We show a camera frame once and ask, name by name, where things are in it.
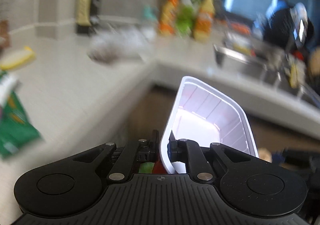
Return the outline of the green snack packet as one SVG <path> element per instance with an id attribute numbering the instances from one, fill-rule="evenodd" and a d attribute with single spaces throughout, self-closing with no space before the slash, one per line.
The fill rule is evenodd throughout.
<path id="1" fill-rule="evenodd" d="M 31 124 L 18 95 L 15 75 L 1 71 L 1 158 L 16 154 L 41 135 Z"/>

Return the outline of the yellow orange detergent bottle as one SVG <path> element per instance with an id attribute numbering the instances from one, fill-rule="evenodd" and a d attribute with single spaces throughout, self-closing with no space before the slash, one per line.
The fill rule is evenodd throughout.
<path id="1" fill-rule="evenodd" d="M 193 37 L 196 41 L 205 42 L 209 39 L 214 16 L 213 0 L 202 0 L 193 31 Z"/>

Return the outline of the soy sauce bottle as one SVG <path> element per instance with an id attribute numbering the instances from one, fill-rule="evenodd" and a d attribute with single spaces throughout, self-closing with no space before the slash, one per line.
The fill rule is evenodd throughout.
<path id="1" fill-rule="evenodd" d="M 100 0 L 76 0 L 76 33 L 91 35 L 99 26 Z"/>

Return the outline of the clear plastic bag with scraps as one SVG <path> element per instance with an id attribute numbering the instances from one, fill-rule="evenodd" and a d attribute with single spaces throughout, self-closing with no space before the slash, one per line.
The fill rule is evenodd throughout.
<path id="1" fill-rule="evenodd" d="M 150 27 L 121 27 L 92 38 L 88 57 L 112 64 L 117 60 L 144 60 L 150 56 L 156 31 Z"/>

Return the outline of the teal cap salt shaker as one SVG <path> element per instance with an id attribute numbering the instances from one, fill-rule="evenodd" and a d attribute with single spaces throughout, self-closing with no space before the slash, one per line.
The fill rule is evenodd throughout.
<path id="1" fill-rule="evenodd" d="M 143 8 L 143 20 L 157 21 L 157 16 L 155 14 L 155 11 L 149 5 L 146 5 Z"/>

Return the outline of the stainless steel sink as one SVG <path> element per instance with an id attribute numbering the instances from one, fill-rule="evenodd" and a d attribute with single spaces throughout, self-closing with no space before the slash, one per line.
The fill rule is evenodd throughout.
<path id="1" fill-rule="evenodd" d="M 249 56 L 223 46 L 214 45 L 213 48 L 219 68 L 253 78 L 271 86 L 275 91 L 286 92 L 299 101 L 319 108 L 319 95 L 306 84 L 299 84 L 297 88 L 292 88 L 286 74 L 272 64 L 272 60 L 277 57 L 275 54 L 258 52 L 256 56 Z"/>

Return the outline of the white plastic food tray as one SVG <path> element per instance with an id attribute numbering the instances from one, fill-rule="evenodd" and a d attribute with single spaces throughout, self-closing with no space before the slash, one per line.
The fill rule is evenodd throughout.
<path id="1" fill-rule="evenodd" d="M 185 165 L 169 158 L 169 137 L 189 139 L 208 148 L 211 143 L 258 157 L 247 116 L 241 106 L 219 90 L 194 77 L 182 78 L 159 145 L 162 164 L 169 174 L 186 172 Z"/>

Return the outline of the green detergent bottle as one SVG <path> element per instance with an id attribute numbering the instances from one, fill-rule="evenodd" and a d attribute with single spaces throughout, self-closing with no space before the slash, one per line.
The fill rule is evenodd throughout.
<path id="1" fill-rule="evenodd" d="M 180 0 L 176 14 L 176 35 L 180 37 L 192 34 L 199 5 L 192 0 Z"/>

